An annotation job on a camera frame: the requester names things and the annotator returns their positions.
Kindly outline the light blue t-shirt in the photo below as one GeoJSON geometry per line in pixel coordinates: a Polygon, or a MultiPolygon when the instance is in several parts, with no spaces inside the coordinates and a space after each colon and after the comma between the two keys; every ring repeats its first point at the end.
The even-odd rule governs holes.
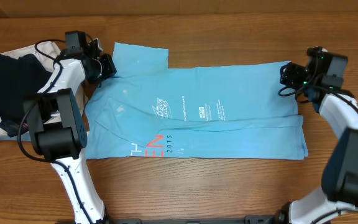
{"type": "Polygon", "coordinates": [[[281,62],[169,68],[168,50],[117,43],[115,76],[85,108],[87,159],[308,155],[296,101],[278,95],[281,62]]]}

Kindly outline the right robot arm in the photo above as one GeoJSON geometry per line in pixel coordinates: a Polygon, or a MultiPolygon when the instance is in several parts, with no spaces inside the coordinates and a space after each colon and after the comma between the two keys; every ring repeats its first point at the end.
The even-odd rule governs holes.
{"type": "Polygon", "coordinates": [[[281,84],[308,97],[338,142],[321,187],[284,205],[269,223],[330,223],[344,213],[358,212],[358,106],[354,95],[341,87],[345,67],[318,58],[306,67],[288,63],[280,69],[281,84]]]}

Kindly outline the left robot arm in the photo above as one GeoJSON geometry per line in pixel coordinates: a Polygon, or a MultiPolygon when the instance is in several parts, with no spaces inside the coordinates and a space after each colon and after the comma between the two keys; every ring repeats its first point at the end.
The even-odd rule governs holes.
{"type": "Polygon", "coordinates": [[[110,222],[86,163],[87,131],[75,95],[85,80],[99,84],[115,73],[108,54],[90,64],[61,60],[48,82],[24,102],[32,147],[38,161],[51,164],[59,175],[73,207],[74,223],[110,222]]]}

